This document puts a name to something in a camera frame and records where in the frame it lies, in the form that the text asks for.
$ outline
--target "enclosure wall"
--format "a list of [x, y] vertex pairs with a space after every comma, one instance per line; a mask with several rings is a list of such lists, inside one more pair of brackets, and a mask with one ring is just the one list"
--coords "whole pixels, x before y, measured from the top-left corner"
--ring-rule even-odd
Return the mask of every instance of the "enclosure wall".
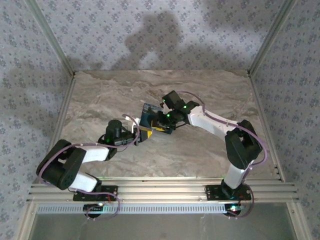
[[248, 69], [282, 0], [39, 0], [74, 70]]
[[11, 239], [71, 76], [29, 8], [0, 1], [0, 239]]
[[320, 239], [320, 3], [298, 1], [252, 79], [286, 180]]

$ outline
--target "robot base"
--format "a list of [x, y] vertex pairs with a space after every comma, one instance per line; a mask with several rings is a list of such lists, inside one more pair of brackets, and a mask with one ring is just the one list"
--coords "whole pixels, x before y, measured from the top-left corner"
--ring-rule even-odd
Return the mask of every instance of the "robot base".
[[250, 201], [251, 193], [250, 189], [246, 185], [240, 185], [236, 191], [232, 194], [231, 197], [228, 197], [223, 192], [223, 186], [222, 185], [207, 185], [204, 188], [206, 199], [208, 201], [227, 201], [227, 200], [233, 200], [233, 201]]
[[[97, 192], [107, 192], [118, 195], [118, 186], [109, 186], [109, 185], [102, 185], [100, 186], [99, 191]], [[113, 196], [106, 195], [106, 194], [85, 194], [79, 191], [76, 191], [73, 194], [73, 201], [75, 202], [104, 202], [104, 201], [117, 201]]]

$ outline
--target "black mounting plate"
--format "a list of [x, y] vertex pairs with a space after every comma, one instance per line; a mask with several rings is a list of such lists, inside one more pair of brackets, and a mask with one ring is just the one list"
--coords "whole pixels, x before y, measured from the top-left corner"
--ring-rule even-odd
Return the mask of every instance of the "black mounting plate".
[[82, 208], [82, 209], [83, 209], [84, 212], [86, 212], [84, 215], [85, 215], [85, 216], [88, 215], [88, 217], [89, 217], [89, 218], [92, 218], [92, 219], [95, 219], [95, 218], [99, 217], [99, 216], [101, 215], [101, 213], [88, 213], [88, 214], [87, 214], [87, 210], [88, 210], [89, 208], [92, 208], [92, 209], [90, 210], [90, 212], [101, 212], [101, 211], [104, 210], [104, 207], [103, 207], [103, 206], [100, 206], [99, 204], [85, 204], [85, 205], [83, 205], [83, 208]]
[[242, 185], [234, 193], [232, 198], [228, 198], [223, 192], [221, 185], [207, 185], [204, 187], [206, 199], [208, 201], [223, 201], [223, 200], [251, 200], [250, 189], [246, 185]]
[[[102, 185], [99, 192], [107, 192], [111, 194], [118, 195], [118, 186], [112, 185]], [[92, 194], [85, 194], [82, 192], [76, 191], [73, 194], [73, 201], [74, 202], [107, 202], [107, 201], [115, 202], [117, 199], [113, 196], [106, 195], [106, 194], [99, 194], [99, 195], [92, 195]]]

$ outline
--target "patterned wallpaper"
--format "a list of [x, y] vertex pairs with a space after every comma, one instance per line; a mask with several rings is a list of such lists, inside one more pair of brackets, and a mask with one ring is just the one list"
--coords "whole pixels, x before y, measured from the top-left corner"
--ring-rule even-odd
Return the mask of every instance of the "patterned wallpaper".
[[70, 78], [25, 3], [0, 1], [0, 239], [11, 239]]
[[293, 8], [253, 77], [287, 181], [320, 239], [320, 2]]
[[74, 70], [248, 69], [282, 0], [38, 0]]

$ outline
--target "aluminum frame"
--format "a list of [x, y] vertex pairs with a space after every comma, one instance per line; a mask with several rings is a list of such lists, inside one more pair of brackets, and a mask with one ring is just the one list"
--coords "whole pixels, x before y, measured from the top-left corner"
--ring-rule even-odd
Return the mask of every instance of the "aluminum frame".
[[289, 13], [291, 12], [292, 8], [298, 0], [285, 0], [283, 1], [280, 9], [274, 18], [271, 27], [268, 30], [267, 35], [264, 37], [264, 41], [260, 46], [257, 54], [255, 55], [250, 67], [249, 67], [249, 75], [254, 76], [256, 74], [257, 69], [259, 68], [261, 62], [263, 61], [265, 55], [267, 54], [268, 50], [270, 49], [271, 45], [273, 44], [274, 40], [276, 39], [280, 29], [285, 23]]
[[43, 12], [41, 11], [38, 3], [36, 0], [25, 0], [25, 3], [29, 7], [29, 10], [31, 14], [33, 15], [34, 19], [39, 24], [39, 27], [41, 28], [46, 40], [51, 45], [53, 51], [55, 52], [57, 58], [59, 59], [63, 69], [70, 75], [73, 75], [72, 66], [64, 54], [64, 51], [62, 50], [60, 44], [58, 43], [58, 40], [56, 39], [56, 36], [54, 32], [52, 31], [51, 27], [49, 26]]
[[[307, 225], [305, 215], [302, 211], [301, 204], [298, 202], [294, 183], [288, 183], [285, 180], [284, 173], [281, 169], [280, 161], [275, 150], [271, 132], [268, 127], [266, 116], [262, 110], [261, 102], [257, 95], [255, 84], [250, 79], [251, 88], [256, 102], [266, 141], [275, 164], [278, 178], [250, 178], [246, 183], [249, 184], [255, 195], [256, 203], [286, 203], [293, 228], [298, 240], [312, 240], [310, 230]], [[54, 135], [50, 142], [53, 143], [59, 138], [64, 118], [66, 116], [75, 81], [72, 79], [67, 90], [65, 100], [61, 106], [58, 123]], [[119, 197], [122, 204], [190, 204], [198, 203], [205, 205], [208, 203], [204, 192], [205, 185], [220, 184], [222, 178], [214, 177], [104, 177], [101, 178], [104, 185], [118, 185]], [[70, 205], [73, 194], [68, 191], [60, 191], [55, 187], [48, 187], [43, 184], [33, 184], [27, 203], [24, 207], [23, 217], [18, 223], [15, 239], [27, 240], [35, 219], [35, 213], [41, 204], [65, 204]], [[228, 201], [216, 201], [218, 204], [228, 203]]]

